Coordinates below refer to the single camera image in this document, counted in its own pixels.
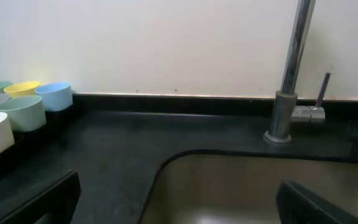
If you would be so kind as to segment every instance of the faucet lever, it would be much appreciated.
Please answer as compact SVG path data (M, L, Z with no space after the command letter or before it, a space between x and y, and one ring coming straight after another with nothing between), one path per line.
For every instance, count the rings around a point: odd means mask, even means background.
M315 106L316 108L321 107L321 104L323 103L323 98L326 93L328 81L329 81L330 77L331 77L331 73L327 72L326 76L324 77L324 81L323 81L323 85L321 86L320 93L317 98L317 102L316 102L316 106Z

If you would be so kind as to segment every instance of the yellow cup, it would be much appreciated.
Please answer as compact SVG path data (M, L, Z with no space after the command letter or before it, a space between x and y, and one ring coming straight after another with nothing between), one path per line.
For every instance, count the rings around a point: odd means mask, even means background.
M40 85L39 82L16 83L6 87L4 91L12 98L17 98L20 96L35 95L35 89Z

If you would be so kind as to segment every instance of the metal pipe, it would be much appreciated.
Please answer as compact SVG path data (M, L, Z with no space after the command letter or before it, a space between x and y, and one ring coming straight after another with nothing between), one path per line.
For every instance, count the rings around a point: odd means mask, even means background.
M316 0L299 0L298 2L281 86L283 94L294 95L296 79L298 78L303 49L308 36L315 3Z

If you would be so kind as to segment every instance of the sink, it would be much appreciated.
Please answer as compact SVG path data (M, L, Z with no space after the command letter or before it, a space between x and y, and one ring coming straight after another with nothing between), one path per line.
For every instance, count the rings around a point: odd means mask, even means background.
M358 164L193 154L157 174L140 223L280 223L275 199L283 180L358 218Z

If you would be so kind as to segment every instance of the black tray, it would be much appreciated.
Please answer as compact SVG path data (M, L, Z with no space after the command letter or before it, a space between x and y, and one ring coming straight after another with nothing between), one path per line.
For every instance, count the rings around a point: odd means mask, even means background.
M0 153L0 178L26 161L37 149L54 139L62 130L62 126L78 114L78 107L71 105L58 112L46 111L47 124L34 131L13 132L15 144Z

